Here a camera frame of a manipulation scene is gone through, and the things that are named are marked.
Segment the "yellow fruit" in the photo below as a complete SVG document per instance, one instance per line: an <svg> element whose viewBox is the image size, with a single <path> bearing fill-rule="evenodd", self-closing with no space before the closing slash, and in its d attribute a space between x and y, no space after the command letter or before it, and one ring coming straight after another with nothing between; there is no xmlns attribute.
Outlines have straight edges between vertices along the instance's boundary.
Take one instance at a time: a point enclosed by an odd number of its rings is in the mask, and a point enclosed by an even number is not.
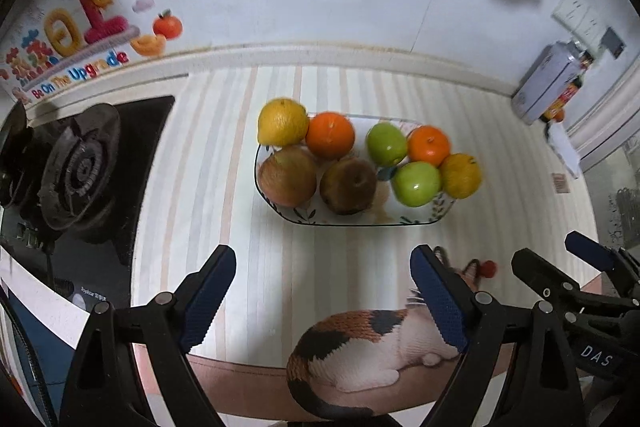
<svg viewBox="0 0 640 427"><path fill-rule="evenodd" d="M300 143L309 128L306 109L290 98L274 98L258 116L258 143L284 147Z"/></svg>
<svg viewBox="0 0 640 427"><path fill-rule="evenodd" d="M482 172L478 162L468 154L452 154L440 165L442 188L452 198L463 200L478 190Z"/></svg>

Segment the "green apple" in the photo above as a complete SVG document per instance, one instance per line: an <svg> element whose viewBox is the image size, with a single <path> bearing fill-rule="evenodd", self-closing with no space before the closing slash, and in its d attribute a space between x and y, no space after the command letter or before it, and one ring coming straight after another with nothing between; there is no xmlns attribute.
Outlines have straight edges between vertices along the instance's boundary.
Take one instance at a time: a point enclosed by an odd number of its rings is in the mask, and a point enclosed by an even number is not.
<svg viewBox="0 0 640 427"><path fill-rule="evenodd" d="M440 172L430 163L411 162L391 180L394 194L406 206L423 206L440 191Z"/></svg>
<svg viewBox="0 0 640 427"><path fill-rule="evenodd" d="M367 150L376 165L393 167L406 156L406 138L392 123L380 122L367 133Z"/></svg>

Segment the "electrical outlet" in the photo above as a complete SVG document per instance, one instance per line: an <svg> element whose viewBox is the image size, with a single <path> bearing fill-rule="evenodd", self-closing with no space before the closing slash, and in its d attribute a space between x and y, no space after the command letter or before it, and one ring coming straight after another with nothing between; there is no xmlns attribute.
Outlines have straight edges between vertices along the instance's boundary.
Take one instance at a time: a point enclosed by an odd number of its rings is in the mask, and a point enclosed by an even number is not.
<svg viewBox="0 0 640 427"><path fill-rule="evenodd" d="M575 33L588 10L589 5L583 0L561 0L553 12L553 17L569 31Z"/></svg>
<svg viewBox="0 0 640 427"><path fill-rule="evenodd" d="M597 50L606 31L607 26L602 22L600 16L593 8L589 8L574 33L590 50Z"/></svg>

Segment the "cat plush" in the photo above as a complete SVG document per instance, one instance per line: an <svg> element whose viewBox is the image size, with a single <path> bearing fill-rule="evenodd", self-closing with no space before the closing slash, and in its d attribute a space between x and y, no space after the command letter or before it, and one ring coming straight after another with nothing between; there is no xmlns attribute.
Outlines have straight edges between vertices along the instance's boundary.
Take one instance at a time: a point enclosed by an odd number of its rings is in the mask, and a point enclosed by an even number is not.
<svg viewBox="0 0 640 427"><path fill-rule="evenodd" d="M443 248L434 248L434 253L451 269ZM483 266L474 259L465 269L453 271L477 291L482 277L495 273L495 264L489 263ZM317 396L311 379L354 393L396 383L405 367L433 367L458 355L443 340L420 293L412 289L402 310L344 312L306 330L287 362L287 384L292 397L318 417L358 417L359 408L332 405Z"/></svg>

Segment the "striped countertop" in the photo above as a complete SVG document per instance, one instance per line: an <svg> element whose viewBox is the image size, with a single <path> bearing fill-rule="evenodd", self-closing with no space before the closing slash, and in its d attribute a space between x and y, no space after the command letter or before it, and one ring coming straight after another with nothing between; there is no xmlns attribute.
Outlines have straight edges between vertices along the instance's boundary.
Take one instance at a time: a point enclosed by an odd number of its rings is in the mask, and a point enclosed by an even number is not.
<svg viewBox="0 0 640 427"><path fill-rule="evenodd" d="M416 227L315 228L278 216L254 186L256 122L271 98L300 100L309 112L406 118L442 128L454 152L476 156L484 183L444 219ZM556 194L564 168L510 100L422 77L326 67L262 67L192 74L184 80L149 177L134 252L132 304L172 291L219 244L238 271L204 343L191 352L225 362L284 367L300 335L328 315L399 309L412 281L412 249L442 245L461 267L494 259L483 289L501 302L536 296L510 270L529 247L580 284L596 271L566 253L564 236L596 238L583 178Z"/></svg>

